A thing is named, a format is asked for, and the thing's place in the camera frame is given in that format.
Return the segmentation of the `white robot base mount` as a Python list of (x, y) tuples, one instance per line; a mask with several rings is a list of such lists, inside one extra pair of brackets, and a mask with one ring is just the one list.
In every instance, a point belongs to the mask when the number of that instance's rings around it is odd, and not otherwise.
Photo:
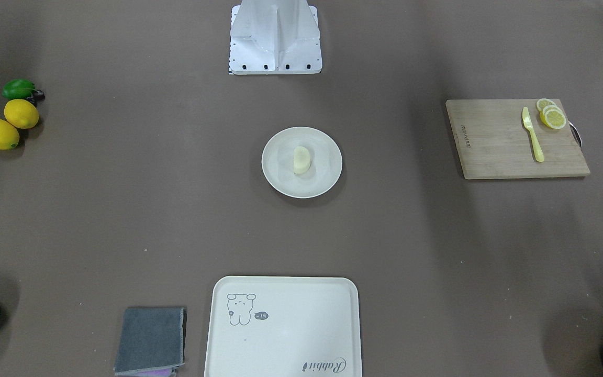
[(230, 74), (322, 71), (318, 10), (307, 1), (242, 1), (230, 14)]

